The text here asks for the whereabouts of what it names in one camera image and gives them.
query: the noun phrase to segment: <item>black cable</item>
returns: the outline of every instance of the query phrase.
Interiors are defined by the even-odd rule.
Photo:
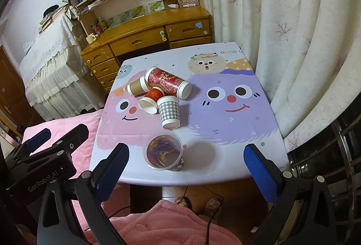
[[[211,218],[209,219],[208,224],[207,224],[207,233],[206,233],[205,245],[209,245],[209,227],[211,226],[211,221],[214,218],[215,214],[218,212],[218,210],[222,206],[224,198],[222,196],[218,195],[217,193],[214,193],[212,190],[208,189],[207,187],[205,187],[203,185],[202,185],[202,187],[207,189],[209,192],[213,193],[214,195],[217,195],[218,197],[221,198],[221,204],[218,206],[216,211],[213,213],[213,215],[211,216]]]
[[[187,189],[188,189],[188,187],[189,187],[189,186],[187,186],[187,187],[185,188],[184,194],[183,194],[182,198],[178,201],[177,205],[178,205],[178,204],[180,204],[180,203],[181,203],[181,201],[184,199],[185,194],[187,193]]]
[[[120,211],[122,211],[122,210],[124,210],[124,209],[126,209],[126,208],[129,208],[129,207],[130,207],[130,206],[126,206],[126,207],[123,207],[123,208],[117,210],[115,213],[113,213],[113,214],[111,214],[110,216],[108,216],[108,219],[110,219],[111,217],[115,216],[118,212],[120,212]]]

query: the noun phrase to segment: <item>cartoon nose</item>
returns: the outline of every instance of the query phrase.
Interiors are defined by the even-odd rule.
[[[137,111],[137,107],[131,107],[131,108],[129,109],[129,113],[130,113],[130,114],[134,114],[136,111]]]
[[[234,103],[236,100],[237,100],[236,97],[233,95],[227,96],[227,101],[229,101],[230,103]]]

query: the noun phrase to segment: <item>blue gripper pad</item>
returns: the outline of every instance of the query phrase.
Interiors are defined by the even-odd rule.
[[[47,142],[51,137],[51,132],[48,128],[41,130],[38,134],[33,136],[26,143],[26,151],[32,153]]]
[[[254,144],[246,145],[243,159],[265,200],[275,204],[278,200],[279,187],[266,167],[268,160]]]
[[[95,183],[95,200],[100,205],[107,201],[117,184],[120,175],[125,169],[129,160],[129,148],[124,143],[118,143],[111,154],[105,160],[101,160],[94,169],[94,174],[97,173],[97,168],[104,169],[100,171],[101,174]]]

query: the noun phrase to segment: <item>cartoon mouth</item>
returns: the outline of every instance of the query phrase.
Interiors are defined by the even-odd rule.
[[[125,115],[124,118],[122,120],[127,120],[127,121],[134,121],[134,120],[137,120],[138,118],[134,118],[134,119],[127,119],[126,118],[127,116]]]
[[[238,111],[243,110],[244,108],[249,108],[249,106],[243,104],[243,107],[240,107],[239,109],[236,109],[236,110],[226,110],[226,112],[238,112]]]

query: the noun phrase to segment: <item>gray checkered paper cup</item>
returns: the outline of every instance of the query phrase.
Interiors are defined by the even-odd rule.
[[[157,105],[164,129],[175,129],[181,125],[179,98],[175,96],[164,96],[157,101]]]

